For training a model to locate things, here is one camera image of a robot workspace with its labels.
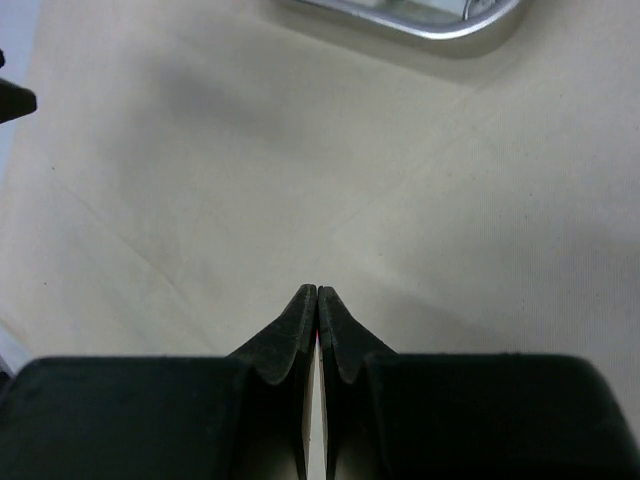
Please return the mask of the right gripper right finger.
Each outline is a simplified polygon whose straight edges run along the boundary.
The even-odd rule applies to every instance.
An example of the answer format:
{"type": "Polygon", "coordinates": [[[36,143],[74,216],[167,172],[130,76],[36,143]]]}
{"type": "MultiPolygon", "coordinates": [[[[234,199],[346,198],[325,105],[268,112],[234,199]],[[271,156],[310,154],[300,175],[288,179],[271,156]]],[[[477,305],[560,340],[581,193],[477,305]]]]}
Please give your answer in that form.
{"type": "Polygon", "coordinates": [[[552,354],[404,354],[318,293],[330,479],[635,479],[605,378],[552,354]]]}

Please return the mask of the metal instrument tray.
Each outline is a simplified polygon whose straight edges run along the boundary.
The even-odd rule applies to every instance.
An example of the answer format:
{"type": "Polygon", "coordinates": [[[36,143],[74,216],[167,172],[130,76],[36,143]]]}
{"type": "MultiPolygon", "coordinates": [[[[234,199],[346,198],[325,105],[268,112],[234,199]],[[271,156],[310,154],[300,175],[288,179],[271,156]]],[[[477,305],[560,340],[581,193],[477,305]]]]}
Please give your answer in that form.
{"type": "Polygon", "coordinates": [[[525,1],[288,1],[311,13],[349,19],[430,42],[453,42],[518,20],[525,1]]]}

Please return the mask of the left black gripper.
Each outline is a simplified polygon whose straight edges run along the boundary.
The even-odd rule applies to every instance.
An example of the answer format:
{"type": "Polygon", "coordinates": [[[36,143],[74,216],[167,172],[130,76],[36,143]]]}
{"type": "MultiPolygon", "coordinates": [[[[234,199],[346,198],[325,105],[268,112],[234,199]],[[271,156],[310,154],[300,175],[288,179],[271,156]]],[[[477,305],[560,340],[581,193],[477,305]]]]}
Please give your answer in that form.
{"type": "Polygon", "coordinates": [[[32,90],[4,78],[0,79],[1,124],[30,115],[36,110],[37,98],[32,90]]]}

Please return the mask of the beige cloth wrap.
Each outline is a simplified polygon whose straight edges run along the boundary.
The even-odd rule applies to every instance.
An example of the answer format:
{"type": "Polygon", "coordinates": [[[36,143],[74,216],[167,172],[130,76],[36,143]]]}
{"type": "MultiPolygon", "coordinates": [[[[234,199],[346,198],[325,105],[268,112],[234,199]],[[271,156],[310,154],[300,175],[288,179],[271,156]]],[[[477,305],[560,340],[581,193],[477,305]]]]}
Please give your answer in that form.
{"type": "Polygon", "coordinates": [[[639,361],[639,5],[437,58],[266,1],[45,1],[1,190],[35,355],[225,352],[302,283],[398,349],[639,361]]]}

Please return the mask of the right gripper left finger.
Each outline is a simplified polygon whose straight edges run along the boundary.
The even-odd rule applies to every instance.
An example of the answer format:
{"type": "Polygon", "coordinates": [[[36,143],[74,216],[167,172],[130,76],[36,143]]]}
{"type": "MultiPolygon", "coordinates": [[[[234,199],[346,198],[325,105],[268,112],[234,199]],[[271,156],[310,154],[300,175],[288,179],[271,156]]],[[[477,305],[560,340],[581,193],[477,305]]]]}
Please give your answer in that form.
{"type": "Polygon", "coordinates": [[[50,356],[1,392],[5,479],[303,479],[317,289],[226,356],[50,356]]]}

